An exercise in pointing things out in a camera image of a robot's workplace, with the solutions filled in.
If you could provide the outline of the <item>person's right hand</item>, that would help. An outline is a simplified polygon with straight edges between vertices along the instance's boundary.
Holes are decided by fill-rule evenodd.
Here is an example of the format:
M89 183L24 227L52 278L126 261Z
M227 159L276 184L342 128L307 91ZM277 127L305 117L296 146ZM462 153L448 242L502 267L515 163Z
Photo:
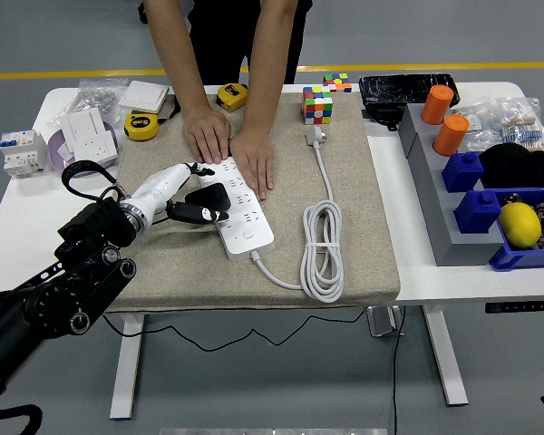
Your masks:
M231 127L221 112L210 107L185 111L183 131L197 162L219 164L228 157Z

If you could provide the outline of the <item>person's left hand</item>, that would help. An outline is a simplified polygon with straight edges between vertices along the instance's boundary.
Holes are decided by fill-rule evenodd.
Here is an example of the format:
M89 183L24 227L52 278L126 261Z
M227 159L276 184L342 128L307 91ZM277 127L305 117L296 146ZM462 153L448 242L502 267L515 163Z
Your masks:
M274 146L262 130L243 128L230 141L231 155L247 185L259 201L274 185Z

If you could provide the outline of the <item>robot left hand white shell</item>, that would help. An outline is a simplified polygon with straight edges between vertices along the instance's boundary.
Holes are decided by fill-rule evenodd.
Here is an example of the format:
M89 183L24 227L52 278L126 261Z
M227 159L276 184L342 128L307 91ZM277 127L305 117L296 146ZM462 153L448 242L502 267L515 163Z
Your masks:
M163 169L149 176L129 198L122 199L120 209L137 231L149 229L153 217L163 211L172 220L197 225L227 220L229 214L225 209L219 211L197 204L171 201L191 174L212 176L215 171L198 163L183 163Z

